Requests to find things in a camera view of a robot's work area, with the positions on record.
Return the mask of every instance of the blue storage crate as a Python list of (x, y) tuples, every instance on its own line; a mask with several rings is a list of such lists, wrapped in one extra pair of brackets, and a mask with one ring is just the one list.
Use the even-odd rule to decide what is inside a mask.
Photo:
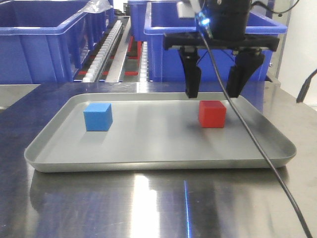
[(71, 82), (93, 49), (87, 1), (0, 3), (0, 83)]
[(130, 6), (132, 35), (136, 41), (147, 41), (147, 35), (144, 34), (144, 22), (147, 3), (150, 1), (167, 2), (171, 0), (128, 0)]
[(89, 17), (92, 23), (94, 45), (96, 46), (106, 31), (106, 14), (105, 12), (89, 14)]
[[(144, 33), (148, 41), (149, 77), (153, 81), (183, 81), (185, 79), (182, 62), (176, 49), (164, 50), (164, 33), (196, 31), (193, 18), (179, 19), (176, 2), (148, 2)], [(278, 35), (286, 33), (287, 27), (265, 16), (250, 13), (246, 33)], [(206, 50), (198, 50), (201, 59), (198, 66), (202, 69), (202, 81), (216, 81), (214, 69)], [(228, 79), (230, 67), (234, 65), (231, 51), (213, 50), (217, 66), (223, 80)], [(250, 80), (265, 80), (272, 51), (263, 51), (263, 65)]]
[[(108, 0), (108, 1), (110, 5), (113, 6), (113, 0)], [(114, 7), (106, 11), (106, 17), (109, 21), (109, 26), (113, 26), (115, 22)]]

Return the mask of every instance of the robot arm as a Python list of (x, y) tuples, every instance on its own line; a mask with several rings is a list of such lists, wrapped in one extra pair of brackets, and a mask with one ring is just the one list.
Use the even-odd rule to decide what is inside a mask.
[(226, 90), (238, 97), (252, 74), (263, 64), (262, 49), (276, 51), (279, 39), (274, 36), (245, 34), (252, 0), (190, 0), (195, 12), (198, 32), (166, 34), (164, 48), (178, 47), (183, 63), (186, 94), (198, 95), (201, 70), (197, 47), (204, 47), (201, 35), (211, 49), (231, 49), (235, 65), (231, 67)]

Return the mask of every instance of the blue cube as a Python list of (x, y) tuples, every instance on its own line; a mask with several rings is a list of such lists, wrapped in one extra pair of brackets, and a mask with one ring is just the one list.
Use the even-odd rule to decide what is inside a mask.
[(87, 131), (108, 131), (112, 124), (111, 103), (91, 103), (84, 110)]

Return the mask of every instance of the cube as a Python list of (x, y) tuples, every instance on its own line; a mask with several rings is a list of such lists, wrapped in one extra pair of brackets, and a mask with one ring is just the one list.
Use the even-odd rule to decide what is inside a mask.
[(108, 131), (112, 124), (111, 103), (91, 103), (84, 110), (87, 131)]
[(227, 108), (221, 101), (199, 102), (199, 123), (203, 128), (223, 128)]

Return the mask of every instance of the plastic bag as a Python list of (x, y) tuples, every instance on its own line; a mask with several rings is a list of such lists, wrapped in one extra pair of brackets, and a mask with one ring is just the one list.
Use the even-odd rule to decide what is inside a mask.
[(81, 10), (80, 12), (88, 12), (88, 13), (101, 13), (106, 10), (113, 8), (110, 5), (108, 0), (90, 0)]

